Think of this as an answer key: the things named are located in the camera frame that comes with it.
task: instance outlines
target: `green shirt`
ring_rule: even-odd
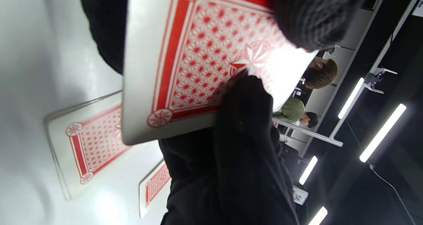
[[[282,121],[293,123],[302,118],[304,112],[305,108],[301,100],[290,98],[278,112],[275,112],[275,116]]]

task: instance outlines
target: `brown hair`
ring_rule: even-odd
[[[338,66],[332,59],[328,59],[322,65],[322,69],[308,69],[304,73],[305,86],[310,89],[323,88],[335,79],[338,74]]]

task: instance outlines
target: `card on table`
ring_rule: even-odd
[[[67,200],[82,194],[128,151],[122,142],[121,95],[84,103],[46,120],[50,147]]]
[[[243,70],[263,80],[276,109],[315,55],[284,37],[270,0],[130,0],[124,142],[211,126],[226,83]]]
[[[169,169],[162,161],[139,183],[139,215],[141,218],[147,214],[152,204],[160,202],[155,200],[159,194],[169,194],[170,181]]]

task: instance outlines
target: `ceiling light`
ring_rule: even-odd
[[[358,94],[361,86],[364,83],[364,79],[360,78],[358,80],[357,85],[355,86],[354,90],[351,92],[351,95],[348,97],[348,100],[345,102],[344,107],[341,109],[341,112],[338,114],[338,118],[342,119],[345,116],[346,111],[348,110],[349,106],[351,105],[352,101],[354,100],[355,96]]]
[[[382,142],[383,138],[387,135],[389,130],[391,130],[391,128],[394,126],[394,124],[399,119],[399,117],[401,117],[402,113],[404,113],[406,108],[407,107],[403,104],[398,105],[396,110],[388,118],[386,123],[383,125],[383,127],[379,130],[379,132],[376,134],[376,136],[373,138],[373,140],[369,143],[367,148],[361,154],[360,160],[362,162],[366,162],[367,159],[369,159],[370,155],[377,148],[380,142]]]
[[[327,210],[325,209],[325,207],[322,207],[308,225],[319,225],[323,221],[323,219],[325,219],[326,215]]]
[[[301,185],[304,185],[305,181],[307,180],[308,176],[310,175],[316,163],[317,163],[317,157],[313,156],[313,158],[310,160],[310,163],[308,163],[307,168],[305,168],[304,173],[301,175],[301,178],[299,179],[299,183]]]

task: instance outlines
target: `dark hair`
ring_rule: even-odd
[[[319,122],[319,117],[317,114],[312,112],[305,112],[307,114],[307,117],[310,118],[310,121],[308,122],[308,128],[311,129],[317,125]]]
[[[332,59],[322,64],[322,69],[310,68],[304,73],[305,85],[310,89],[323,88],[335,79],[338,74],[338,66]]]

